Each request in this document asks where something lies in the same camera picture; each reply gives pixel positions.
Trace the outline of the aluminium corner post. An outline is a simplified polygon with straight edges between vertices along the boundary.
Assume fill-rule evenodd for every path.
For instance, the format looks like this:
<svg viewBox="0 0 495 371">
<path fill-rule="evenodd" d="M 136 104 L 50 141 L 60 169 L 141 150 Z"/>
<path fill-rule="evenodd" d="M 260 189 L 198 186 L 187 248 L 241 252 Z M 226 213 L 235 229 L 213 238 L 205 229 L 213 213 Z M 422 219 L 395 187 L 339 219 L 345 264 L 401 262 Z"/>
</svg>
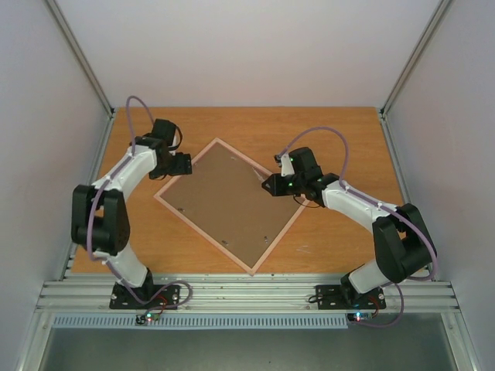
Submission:
<svg viewBox="0 0 495 371">
<path fill-rule="evenodd" d="M 430 42 L 434 38 L 438 28 L 442 24 L 442 21 L 446 17 L 452 4 L 453 0 L 438 1 L 438 4 L 434 8 L 434 11 L 427 21 L 425 28 L 419 36 L 417 43 L 413 47 L 413 50 L 411 51 L 411 54 L 408 57 L 404 68 L 396 79 L 391 92 L 388 94 L 382 108 L 378 110 L 381 118 L 385 119 L 388 113 L 391 111 L 391 108 L 393 107 L 395 101 L 398 99 L 399 94 L 404 89 L 405 84 L 408 82 L 409 78 L 414 72 Z"/>
<path fill-rule="evenodd" d="M 93 91 L 96 93 L 96 96 L 100 101 L 101 106 L 104 108 L 104 111 L 107 113 L 109 117 L 112 117 L 114 114 L 114 108 L 112 107 L 96 74 L 94 73 L 87 57 L 85 56 L 84 51 L 82 50 L 73 30 L 71 29 L 66 16 L 63 14 L 63 10 L 61 9 L 58 1 L 44 0 L 43 3 L 49 10 L 51 16 L 53 17 L 56 26 L 58 27 L 59 31 L 61 32 L 61 35 L 63 36 L 67 45 L 69 46 L 69 49 L 73 54 L 75 60 L 82 69 L 84 76 L 87 78 Z"/>
</svg>

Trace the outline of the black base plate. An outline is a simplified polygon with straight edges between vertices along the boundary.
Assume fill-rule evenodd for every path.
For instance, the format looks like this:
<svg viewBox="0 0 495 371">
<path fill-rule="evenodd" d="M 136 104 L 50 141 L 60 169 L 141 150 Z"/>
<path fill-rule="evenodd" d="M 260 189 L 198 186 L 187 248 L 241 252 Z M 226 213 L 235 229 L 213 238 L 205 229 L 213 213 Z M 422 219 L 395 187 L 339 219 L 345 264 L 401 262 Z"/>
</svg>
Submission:
<svg viewBox="0 0 495 371">
<path fill-rule="evenodd" d="M 316 303 L 319 310 L 372 310 L 387 307 L 384 292 L 375 288 L 366 294 L 361 294 L 352 301 L 346 301 L 338 284 L 320 284 L 315 286 L 315 294 L 308 302 Z"/>
<path fill-rule="evenodd" d="M 165 306 L 165 309 L 176 309 L 181 298 L 181 288 L 174 284 L 153 295 L 161 288 L 154 284 L 151 288 L 132 288 L 132 294 L 124 285 L 115 284 L 111 292 L 109 308 L 113 310 L 144 310 Z"/>
</svg>

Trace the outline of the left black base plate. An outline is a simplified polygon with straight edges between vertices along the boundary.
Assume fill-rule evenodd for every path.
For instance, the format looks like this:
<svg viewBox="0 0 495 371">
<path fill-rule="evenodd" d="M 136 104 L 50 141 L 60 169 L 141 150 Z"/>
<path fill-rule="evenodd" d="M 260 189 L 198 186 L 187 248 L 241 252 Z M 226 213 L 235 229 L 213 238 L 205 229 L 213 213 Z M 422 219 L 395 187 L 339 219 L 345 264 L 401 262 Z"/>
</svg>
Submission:
<svg viewBox="0 0 495 371">
<path fill-rule="evenodd" d="M 181 298 L 181 288 L 174 284 L 153 295 L 161 288 L 154 284 L 151 288 L 132 288 L 132 294 L 124 285 L 115 284 L 111 292 L 109 308 L 113 310 L 144 310 L 165 306 L 165 309 L 176 309 Z"/>
</svg>

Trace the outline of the pink photo frame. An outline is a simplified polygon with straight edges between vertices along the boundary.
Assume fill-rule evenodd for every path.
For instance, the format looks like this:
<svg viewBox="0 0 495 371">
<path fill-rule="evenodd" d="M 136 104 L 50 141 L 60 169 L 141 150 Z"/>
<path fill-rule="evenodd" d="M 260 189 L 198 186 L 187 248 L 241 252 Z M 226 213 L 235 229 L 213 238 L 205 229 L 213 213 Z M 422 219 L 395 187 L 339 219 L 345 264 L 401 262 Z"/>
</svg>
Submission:
<svg viewBox="0 0 495 371">
<path fill-rule="evenodd" d="M 255 274 L 304 206 L 273 197 L 251 168 L 270 171 L 225 141 L 213 139 L 192 160 L 193 173 L 172 177 L 155 199 L 248 274 Z"/>
</svg>

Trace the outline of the clear plastic screwdriver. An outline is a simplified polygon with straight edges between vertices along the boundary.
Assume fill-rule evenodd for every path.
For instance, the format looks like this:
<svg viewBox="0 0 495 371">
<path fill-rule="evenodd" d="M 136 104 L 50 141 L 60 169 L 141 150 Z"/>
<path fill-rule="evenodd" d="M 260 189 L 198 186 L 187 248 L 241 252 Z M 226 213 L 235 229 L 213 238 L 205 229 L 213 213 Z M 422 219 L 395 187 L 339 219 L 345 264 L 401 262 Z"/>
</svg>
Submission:
<svg viewBox="0 0 495 371">
<path fill-rule="evenodd" d="M 263 182 L 265 180 L 265 178 L 261 175 L 261 173 L 259 173 L 255 168 L 251 168 L 251 170 L 253 171 L 253 173 L 256 175 L 256 177 L 260 182 Z"/>
</svg>

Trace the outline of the aluminium rail base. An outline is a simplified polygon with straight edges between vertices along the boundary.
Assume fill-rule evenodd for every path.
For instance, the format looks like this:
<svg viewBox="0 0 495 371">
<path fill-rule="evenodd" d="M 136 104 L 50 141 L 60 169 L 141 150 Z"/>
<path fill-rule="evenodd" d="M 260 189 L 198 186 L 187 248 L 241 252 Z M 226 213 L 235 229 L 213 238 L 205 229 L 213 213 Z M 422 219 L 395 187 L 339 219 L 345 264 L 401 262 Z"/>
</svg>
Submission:
<svg viewBox="0 0 495 371">
<path fill-rule="evenodd" d="M 183 280 L 193 297 L 178 312 L 186 313 L 304 313 L 317 311 L 308 303 L 320 284 L 338 284 L 337 274 L 159 274 L 159 285 Z M 110 274 L 71 274 L 43 284 L 37 311 L 107 312 L 114 278 Z M 384 288 L 385 313 L 460 311 L 452 285 L 446 281 L 404 281 Z"/>
</svg>

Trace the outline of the right aluminium corner post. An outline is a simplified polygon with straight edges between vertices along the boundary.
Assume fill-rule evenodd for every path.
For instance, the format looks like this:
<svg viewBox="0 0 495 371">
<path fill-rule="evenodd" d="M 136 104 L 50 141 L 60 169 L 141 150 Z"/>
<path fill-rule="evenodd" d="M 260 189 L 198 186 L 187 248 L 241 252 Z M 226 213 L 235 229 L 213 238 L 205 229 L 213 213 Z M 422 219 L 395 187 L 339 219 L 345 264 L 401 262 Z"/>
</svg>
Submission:
<svg viewBox="0 0 495 371">
<path fill-rule="evenodd" d="M 430 42 L 434 38 L 438 28 L 442 24 L 442 21 L 446 17 L 452 4 L 453 0 L 438 1 L 438 4 L 434 8 L 434 11 L 427 21 L 425 28 L 419 36 L 417 43 L 413 47 L 413 50 L 411 51 L 411 54 L 408 57 L 404 68 L 396 79 L 391 92 L 388 94 L 382 108 L 378 110 L 381 118 L 385 119 L 388 113 L 391 111 L 391 108 L 393 107 L 395 101 L 398 99 L 399 94 L 404 89 L 405 84 L 408 82 L 409 78 L 414 72 Z"/>
</svg>

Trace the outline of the small circuit board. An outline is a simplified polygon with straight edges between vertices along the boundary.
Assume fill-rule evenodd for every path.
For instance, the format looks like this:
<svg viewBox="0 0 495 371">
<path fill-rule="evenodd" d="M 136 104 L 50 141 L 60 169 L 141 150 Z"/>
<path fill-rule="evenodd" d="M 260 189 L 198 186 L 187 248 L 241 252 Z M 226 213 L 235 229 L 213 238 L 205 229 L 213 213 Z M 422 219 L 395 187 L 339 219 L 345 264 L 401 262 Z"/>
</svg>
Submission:
<svg viewBox="0 0 495 371">
<path fill-rule="evenodd" d="M 150 325 L 153 322 L 157 322 L 160 319 L 160 314 L 148 313 L 144 315 L 135 316 L 135 324 L 139 326 Z"/>
<path fill-rule="evenodd" d="M 374 318 L 374 314 L 370 312 L 357 311 L 354 313 L 347 314 L 347 320 L 349 322 L 366 322 Z"/>
</svg>

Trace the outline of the right small circuit board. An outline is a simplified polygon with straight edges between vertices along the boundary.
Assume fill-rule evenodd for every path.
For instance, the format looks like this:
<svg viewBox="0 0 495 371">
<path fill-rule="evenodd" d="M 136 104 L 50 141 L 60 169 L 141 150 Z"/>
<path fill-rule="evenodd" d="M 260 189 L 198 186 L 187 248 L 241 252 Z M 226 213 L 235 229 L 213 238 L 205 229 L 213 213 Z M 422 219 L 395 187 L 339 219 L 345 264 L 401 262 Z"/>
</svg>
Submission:
<svg viewBox="0 0 495 371">
<path fill-rule="evenodd" d="M 370 312 L 357 311 L 354 313 L 347 314 L 347 320 L 349 322 L 366 322 L 374 318 L 374 314 Z"/>
</svg>

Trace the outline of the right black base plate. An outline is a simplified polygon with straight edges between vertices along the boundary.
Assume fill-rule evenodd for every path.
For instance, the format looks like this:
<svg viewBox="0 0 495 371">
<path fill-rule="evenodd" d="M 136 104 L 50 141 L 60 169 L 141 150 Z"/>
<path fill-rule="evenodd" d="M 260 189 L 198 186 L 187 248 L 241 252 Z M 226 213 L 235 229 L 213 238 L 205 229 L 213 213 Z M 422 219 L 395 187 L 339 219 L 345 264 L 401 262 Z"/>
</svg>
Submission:
<svg viewBox="0 0 495 371">
<path fill-rule="evenodd" d="M 366 294 L 361 294 L 352 301 L 346 301 L 338 284 L 320 284 L 315 286 L 315 294 L 308 302 L 316 303 L 319 310 L 372 310 L 387 307 L 384 292 L 375 288 Z"/>
</svg>

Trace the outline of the left aluminium corner post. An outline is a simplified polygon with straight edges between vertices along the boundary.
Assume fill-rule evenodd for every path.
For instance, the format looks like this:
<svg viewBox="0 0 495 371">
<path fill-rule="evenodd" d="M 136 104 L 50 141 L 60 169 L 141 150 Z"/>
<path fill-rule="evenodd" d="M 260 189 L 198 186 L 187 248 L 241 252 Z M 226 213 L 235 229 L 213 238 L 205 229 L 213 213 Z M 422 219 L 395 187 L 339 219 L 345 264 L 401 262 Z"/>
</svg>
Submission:
<svg viewBox="0 0 495 371">
<path fill-rule="evenodd" d="M 112 117 L 114 114 L 114 108 L 112 107 L 96 74 L 94 73 L 87 57 L 85 56 L 84 51 L 82 50 L 73 30 L 71 29 L 66 16 L 63 14 L 63 10 L 61 9 L 58 1 L 44 0 L 43 3 L 49 10 L 51 16 L 53 17 L 56 26 L 58 27 L 59 31 L 61 32 L 61 35 L 63 36 L 67 45 L 69 46 L 69 49 L 73 54 L 75 60 L 82 69 L 84 76 L 87 78 L 93 91 L 96 93 L 96 96 L 100 101 L 101 106 L 104 108 L 104 111 L 107 113 L 109 117 Z"/>
</svg>

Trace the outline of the left small circuit board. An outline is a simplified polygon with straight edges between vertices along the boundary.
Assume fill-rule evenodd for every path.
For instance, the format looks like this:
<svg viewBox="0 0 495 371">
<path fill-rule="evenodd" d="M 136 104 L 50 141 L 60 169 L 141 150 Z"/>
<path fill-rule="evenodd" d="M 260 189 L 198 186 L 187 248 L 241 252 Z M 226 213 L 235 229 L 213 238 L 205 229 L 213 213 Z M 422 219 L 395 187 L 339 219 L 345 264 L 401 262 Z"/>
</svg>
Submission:
<svg viewBox="0 0 495 371">
<path fill-rule="evenodd" d="M 135 316 L 135 324 L 139 326 L 150 325 L 153 322 L 157 322 L 160 319 L 160 314 L 148 313 L 144 315 Z"/>
</svg>

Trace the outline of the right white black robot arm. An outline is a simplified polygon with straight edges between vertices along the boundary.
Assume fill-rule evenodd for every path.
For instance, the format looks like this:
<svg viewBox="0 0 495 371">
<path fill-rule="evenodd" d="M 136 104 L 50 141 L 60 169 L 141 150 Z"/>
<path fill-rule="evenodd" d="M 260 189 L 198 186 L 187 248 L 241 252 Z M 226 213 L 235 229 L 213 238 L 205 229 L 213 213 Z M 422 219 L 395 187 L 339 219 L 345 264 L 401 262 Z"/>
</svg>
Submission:
<svg viewBox="0 0 495 371">
<path fill-rule="evenodd" d="M 436 249 L 416 206 L 383 203 L 336 174 L 323 174 L 307 147 L 276 160 L 281 171 L 263 181 L 263 190 L 275 197 L 304 196 L 318 206 L 343 214 L 373 237 L 374 259 L 340 279 L 340 294 L 347 305 L 361 305 L 374 289 L 412 279 L 423 267 L 437 263 Z"/>
</svg>

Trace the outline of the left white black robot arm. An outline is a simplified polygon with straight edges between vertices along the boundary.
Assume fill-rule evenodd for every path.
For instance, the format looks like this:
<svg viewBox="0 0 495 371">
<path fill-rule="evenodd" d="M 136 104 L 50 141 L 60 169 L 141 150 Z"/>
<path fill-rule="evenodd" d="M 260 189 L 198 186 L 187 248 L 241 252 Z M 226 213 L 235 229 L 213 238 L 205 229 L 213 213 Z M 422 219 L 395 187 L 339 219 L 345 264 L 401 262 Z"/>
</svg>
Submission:
<svg viewBox="0 0 495 371">
<path fill-rule="evenodd" d="M 178 150 L 183 140 L 180 128 L 165 119 L 157 119 L 152 130 L 134 136 L 111 170 L 90 185 L 78 185 L 72 196 L 70 234 L 92 261 L 99 261 L 116 278 L 118 301 L 146 308 L 161 293 L 152 272 L 131 248 L 131 226 L 126 202 L 136 186 L 149 177 L 189 175 L 190 155 Z"/>
</svg>

